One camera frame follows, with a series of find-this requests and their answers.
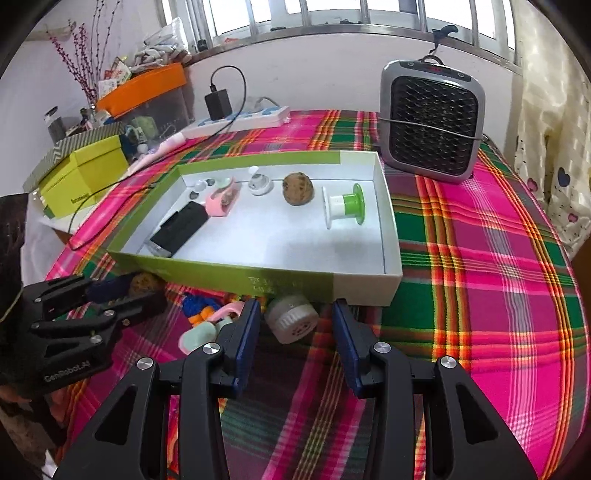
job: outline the white wall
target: white wall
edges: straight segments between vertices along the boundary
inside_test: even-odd
[[[240,67],[248,95],[269,96],[292,109],[350,109],[379,111],[381,71],[391,60],[418,59],[432,44],[412,38],[373,34],[326,34],[283,38],[236,48],[190,66],[195,91],[195,117],[208,117],[203,97],[209,76],[224,64]],[[521,109],[522,78],[469,53],[441,46],[441,59],[481,83],[486,92],[484,132],[512,157]],[[237,72],[216,74],[218,89],[228,88],[235,111],[242,102],[242,81]]]
[[[115,0],[107,0],[110,18]],[[135,46],[160,26],[153,1],[126,0],[116,14],[105,65],[117,54],[134,51]],[[90,30],[95,0],[62,0],[36,28],[57,28],[71,18],[85,22]],[[73,40],[64,47],[72,51]],[[25,42],[0,79],[0,196],[22,191],[22,184],[51,148],[43,121],[50,108],[58,106],[62,117],[80,116],[86,98],[49,41]]]

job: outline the yellow box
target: yellow box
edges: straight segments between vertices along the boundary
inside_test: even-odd
[[[93,192],[117,181],[128,164],[119,136],[105,138],[72,152],[39,184],[39,191],[53,214],[60,218],[73,213]],[[107,190],[84,203],[97,203]]]

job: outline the blue heart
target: blue heart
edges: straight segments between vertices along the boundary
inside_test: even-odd
[[[570,175],[562,167],[558,169],[558,185],[561,187],[568,187],[570,185]]]

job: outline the power adapter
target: power adapter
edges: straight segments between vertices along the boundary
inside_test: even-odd
[[[218,91],[213,83],[209,88],[212,92],[205,96],[205,105],[207,105],[209,118],[212,120],[221,120],[231,115],[232,105],[228,98],[228,91],[226,89]]]

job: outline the plaid tablecloth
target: plaid tablecloth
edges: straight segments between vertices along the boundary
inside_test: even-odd
[[[66,249],[49,277],[116,274],[104,246],[143,193],[122,205],[124,199],[178,162],[271,151],[369,150],[376,138],[374,113],[293,112],[291,123],[282,127],[226,134],[185,148],[117,187],[73,242],[108,222],[104,233],[81,252]],[[579,436],[589,398],[589,331],[556,233],[527,188],[485,144],[473,179],[459,186],[389,169],[387,180],[404,278],[391,307],[361,307],[359,320],[409,355],[459,358],[540,478],[547,478]],[[180,311],[184,291],[169,284],[167,312],[127,329],[115,348],[113,367],[69,388],[69,442],[138,358],[165,362],[181,357],[177,340],[190,328]],[[168,443],[173,471],[177,409],[173,400]],[[263,328],[244,395],[220,402],[230,476],[359,479],[372,410],[371,401],[357,400],[345,385],[329,308],[314,335],[293,345],[280,345]],[[424,471],[421,418],[417,479]]]

